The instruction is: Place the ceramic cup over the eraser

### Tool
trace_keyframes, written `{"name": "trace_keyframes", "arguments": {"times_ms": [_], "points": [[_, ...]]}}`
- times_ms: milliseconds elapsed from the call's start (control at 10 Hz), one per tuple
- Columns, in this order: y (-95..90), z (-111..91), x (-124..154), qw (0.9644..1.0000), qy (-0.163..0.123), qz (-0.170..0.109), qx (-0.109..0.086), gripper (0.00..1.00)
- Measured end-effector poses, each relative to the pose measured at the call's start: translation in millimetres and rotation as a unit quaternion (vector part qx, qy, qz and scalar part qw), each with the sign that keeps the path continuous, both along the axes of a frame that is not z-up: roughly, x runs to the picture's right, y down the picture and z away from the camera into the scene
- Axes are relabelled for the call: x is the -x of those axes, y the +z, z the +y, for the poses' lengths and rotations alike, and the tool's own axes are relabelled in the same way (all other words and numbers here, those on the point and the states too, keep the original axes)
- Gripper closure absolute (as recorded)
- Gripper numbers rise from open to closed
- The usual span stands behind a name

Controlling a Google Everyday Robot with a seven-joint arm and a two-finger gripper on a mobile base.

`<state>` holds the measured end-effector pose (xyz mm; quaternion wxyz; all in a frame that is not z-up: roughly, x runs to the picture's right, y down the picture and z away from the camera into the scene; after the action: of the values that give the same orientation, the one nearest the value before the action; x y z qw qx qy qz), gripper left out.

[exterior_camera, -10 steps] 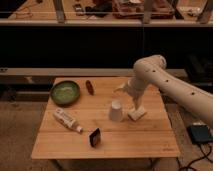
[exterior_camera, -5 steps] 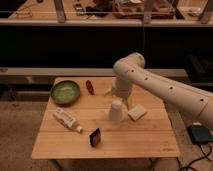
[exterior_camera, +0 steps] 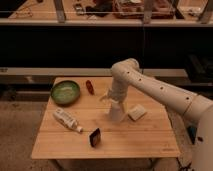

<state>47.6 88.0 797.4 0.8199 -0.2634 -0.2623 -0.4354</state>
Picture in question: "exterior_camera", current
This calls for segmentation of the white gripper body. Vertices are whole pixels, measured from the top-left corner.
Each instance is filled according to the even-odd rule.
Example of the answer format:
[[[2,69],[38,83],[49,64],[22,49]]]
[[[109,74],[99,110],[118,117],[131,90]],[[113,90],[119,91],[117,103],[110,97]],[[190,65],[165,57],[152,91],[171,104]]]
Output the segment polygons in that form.
[[[112,86],[108,91],[100,98],[100,100],[112,99],[119,103],[122,103],[127,97],[128,85],[123,82],[113,81]]]

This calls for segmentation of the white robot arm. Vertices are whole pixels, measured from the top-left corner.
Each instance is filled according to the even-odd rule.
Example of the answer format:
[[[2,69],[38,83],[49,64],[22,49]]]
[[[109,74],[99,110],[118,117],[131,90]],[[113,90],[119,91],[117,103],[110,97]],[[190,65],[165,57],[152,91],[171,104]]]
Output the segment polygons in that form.
[[[197,126],[190,171],[213,169],[213,100],[140,73],[136,59],[112,65],[112,86],[105,98],[123,102],[133,86]]]

